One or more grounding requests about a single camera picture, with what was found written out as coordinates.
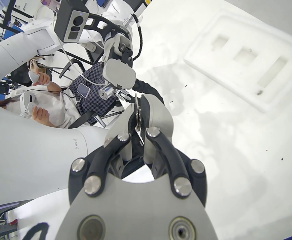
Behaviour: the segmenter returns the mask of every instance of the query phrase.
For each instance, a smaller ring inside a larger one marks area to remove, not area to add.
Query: white table surface
[[[261,113],[183,61],[221,9],[253,18],[224,0],[153,0],[133,68],[162,95],[175,147],[204,163],[206,210],[219,239],[284,239],[292,236],[292,89]]]

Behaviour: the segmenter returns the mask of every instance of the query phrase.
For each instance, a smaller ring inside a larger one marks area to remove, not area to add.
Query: black cable
[[[31,229],[28,230],[23,240],[31,240],[33,236],[39,231],[41,231],[39,240],[45,240],[48,228],[49,228],[48,223],[38,223],[37,225],[34,225]]]
[[[71,97],[67,93],[62,92],[62,91],[51,91],[51,90],[44,90],[44,89],[28,89],[27,92],[29,92],[29,91],[49,92],[49,93],[62,93],[62,94],[67,95],[69,98],[76,98],[75,96]]]
[[[132,14],[132,17],[135,19],[135,22],[137,24],[137,29],[138,29],[138,33],[139,33],[139,39],[140,39],[139,51],[138,51],[137,55],[132,59],[133,61],[135,61],[141,55],[141,52],[142,52],[143,36],[142,36],[142,29],[141,29],[141,26],[139,25],[139,21],[138,21],[137,16],[135,14]]]
[[[76,96],[74,97],[71,97],[69,96],[67,93],[63,92],[63,91],[51,91],[51,90],[44,90],[44,89],[28,89],[27,92],[29,91],[38,91],[38,92],[49,92],[49,93],[62,93],[62,94],[65,94],[67,95],[69,98],[76,98]],[[79,103],[91,103],[95,106],[98,106],[99,108],[102,108],[102,109],[105,109],[105,107],[102,107],[96,103],[93,103],[91,101],[79,101]],[[116,111],[113,111],[113,110],[108,110],[108,109],[105,109],[107,112],[113,112],[113,113],[122,113],[123,111],[120,111],[120,112],[116,112]]]

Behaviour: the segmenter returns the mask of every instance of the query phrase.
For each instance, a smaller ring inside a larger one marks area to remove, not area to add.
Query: hand
[[[51,125],[51,122],[49,121],[48,111],[43,108],[38,108],[37,106],[34,107],[32,117],[36,122],[42,125],[45,125],[45,126]]]
[[[38,70],[35,70],[35,73],[39,74],[39,78],[38,81],[33,84],[33,86],[44,85],[49,83],[50,77],[46,73],[39,72]]]

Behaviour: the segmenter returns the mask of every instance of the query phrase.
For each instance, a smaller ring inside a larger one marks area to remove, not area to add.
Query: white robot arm
[[[121,9],[116,8],[116,12],[120,15]],[[61,47],[59,40],[87,43],[97,32],[105,51],[106,86],[99,95],[105,99],[114,94],[131,98],[125,91],[133,87],[136,78],[131,21],[130,14],[110,21],[89,14],[81,1],[62,0],[55,28],[48,19],[33,21],[24,33],[0,43],[0,79],[37,53],[56,51]],[[143,162],[155,178],[151,183],[121,180],[133,159],[136,127],[141,129]],[[93,126],[46,127],[0,108],[0,205],[34,199],[68,186],[71,206],[56,240],[217,240],[204,209],[204,165],[178,151],[172,145],[172,133],[173,119],[154,95],[143,95],[141,103],[135,100],[109,131]],[[10,140],[9,150],[5,138]],[[12,165],[14,172],[9,173]]]

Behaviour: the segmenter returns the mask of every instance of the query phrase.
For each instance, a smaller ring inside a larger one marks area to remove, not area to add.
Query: white foam insert
[[[263,112],[292,87],[292,36],[227,11],[198,35],[184,61]]]

